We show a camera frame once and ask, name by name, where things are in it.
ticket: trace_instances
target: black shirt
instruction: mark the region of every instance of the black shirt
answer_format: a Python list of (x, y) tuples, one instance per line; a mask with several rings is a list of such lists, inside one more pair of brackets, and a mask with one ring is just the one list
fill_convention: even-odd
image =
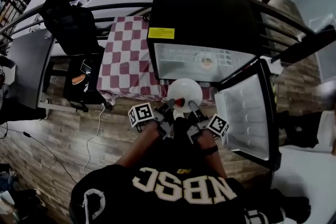
[(252, 223), (246, 220), (249, 216), (241, 199), (244, 188), (233, 178), (218, 177), (198, 151), (158, 141), (134, 169), (110, 165), (91, 172), (72, 191), (72, 221), (178, 223), (205, 218)]

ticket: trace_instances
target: yellow warning label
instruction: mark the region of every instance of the yellow warning label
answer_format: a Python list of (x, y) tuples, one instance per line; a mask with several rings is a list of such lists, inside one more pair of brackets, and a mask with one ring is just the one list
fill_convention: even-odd
[(175, 29), (174, 28), (158, 28), (150, 27), (148, 32), (149, 38), (166, 38), (174, 39)]

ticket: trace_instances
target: checkered tablecloth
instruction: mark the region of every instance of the checkered tablecloth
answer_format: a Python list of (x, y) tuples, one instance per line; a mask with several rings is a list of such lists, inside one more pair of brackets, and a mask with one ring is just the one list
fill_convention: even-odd
[[(114, 21), (99, 71), (97, 89), (114, 104), (117, 97), (166, 101), (173, 80), (156, 80), (147, 46), (148, 23), (136, 17)], [(216, 89), (200, 82), (203, 103), (214, 104)]]

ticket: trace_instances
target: wristband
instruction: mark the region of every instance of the wristband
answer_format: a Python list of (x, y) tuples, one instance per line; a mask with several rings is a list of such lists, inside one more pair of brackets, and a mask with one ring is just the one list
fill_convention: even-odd
[(218, 151), (218, 146), (213, 146), (202, 150), (203, 156), (208, 156)]

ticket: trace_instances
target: open fridge door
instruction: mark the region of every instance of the open fridge door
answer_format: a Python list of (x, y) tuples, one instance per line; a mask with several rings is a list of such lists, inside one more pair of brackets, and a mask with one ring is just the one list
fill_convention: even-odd
[(217, 112), (228, 122), (225, 148), (271, 170), (280, 167), (279, 129), (270, 71), (261, 59), (218, 87)]

